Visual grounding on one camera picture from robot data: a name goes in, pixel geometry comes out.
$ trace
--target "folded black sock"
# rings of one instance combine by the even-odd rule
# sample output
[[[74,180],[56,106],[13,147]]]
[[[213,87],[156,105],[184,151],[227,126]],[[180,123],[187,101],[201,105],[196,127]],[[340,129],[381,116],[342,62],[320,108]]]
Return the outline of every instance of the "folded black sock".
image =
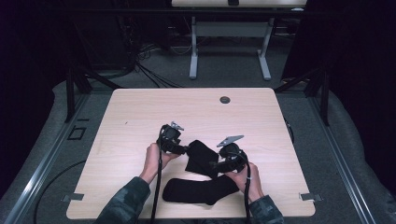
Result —
[[[218,177],[218,172],[210,165],[212,161],[219,161],[218,153],[199,140],[191,142],[186,153],[189,156],[186,171],[194,172],[199,175],[207,175],[212,179]]]
[[[222,175],[212,180],[194,181],[170,179],[163,189],[163,199],[172,203],[215,204],[221,198],[239,190],[230,177]]]

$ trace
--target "person's left hand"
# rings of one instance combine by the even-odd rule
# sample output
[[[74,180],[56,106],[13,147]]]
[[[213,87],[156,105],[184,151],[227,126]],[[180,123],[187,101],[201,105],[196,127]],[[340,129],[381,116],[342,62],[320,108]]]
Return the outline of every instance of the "person's left hand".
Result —
[[[160,149],[156,143],[151,143],[147,148],[145,166],[139,177],[145,180],[148,184],[150,184],[158,174],[158,159],[160,158],[159,151]],[[165,168],[169,161],[180,156],[173,153],[165,153],[163,151],[161,151],[161,155],[163,159],[163,168]]]

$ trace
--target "wooden tabletop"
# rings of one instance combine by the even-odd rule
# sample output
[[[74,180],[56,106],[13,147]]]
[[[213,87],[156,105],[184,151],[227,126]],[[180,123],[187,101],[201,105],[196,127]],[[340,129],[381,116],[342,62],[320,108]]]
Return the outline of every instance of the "wooden tabletop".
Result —
[[[222,96],[231,102],[223,104]],[[110,198],[134,176],[141,173],[146,148],[158,138],[162,125],[176,122],[180,144],[198,139],[215,151],[227,136],[243,134],[235,142],[258,165],[264,194],[269,194],[286,217],[309,217],[312,202],[302,201],[308,193],[304,175],[271,89],[129,89],[116,90],[94,139],[75,193],[82,201],[72,201],[69,218],[97,218]],[[212,206],[167,203],[163,188],[171,178],[208,180],[186,172],[188,156],[171,161],[163,170],[157,218],[244,217],[243,194],[236,192]],[[149,218],[156,179],[140,218]]]
[[[238,7],[305,7],[306,0],[239,0]],[[229,7],[228,0],[172,0],[173,7]]]

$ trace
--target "person's arm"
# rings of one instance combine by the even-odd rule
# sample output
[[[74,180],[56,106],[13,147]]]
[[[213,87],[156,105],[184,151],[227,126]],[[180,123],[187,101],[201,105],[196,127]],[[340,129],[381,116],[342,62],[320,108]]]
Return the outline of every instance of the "person's arm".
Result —
[[[284,223],[282,213],[276,207],[269,195],[264,195],[262,192],[262,182],[260,181],[259,169],[253,163],[250,165],[250,187],[248,191],[248,199],[250,201],[249,209],[253,215],[255,223]],[[248,176],[248,168],[245,167],[240,173],[229,172],[225,173],[230,177],[236,186],[245,192],[245,185]]]
[[[162,152],[163,168],[178,156]],[[149,184],[158,173],[159,158],[158,145],[152,143],[147,148],[145,166],[140,176],[134,177],[110,199],[94,223],[135,223],[150,195]]]

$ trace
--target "sleeve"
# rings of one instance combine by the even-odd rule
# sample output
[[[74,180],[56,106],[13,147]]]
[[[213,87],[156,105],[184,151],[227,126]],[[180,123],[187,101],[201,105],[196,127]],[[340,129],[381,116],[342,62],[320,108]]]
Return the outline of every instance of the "sleeve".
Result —
[[[283,215],[277,209],[274,201],[270,196],[266,195],[254,201],[249,205],[251,214],[253,215],[254,223],[257,224],[275,224],[284,223]]]
[[[135,223],[149,195],[149,184],[134,177],[111,198],[94,223]]]

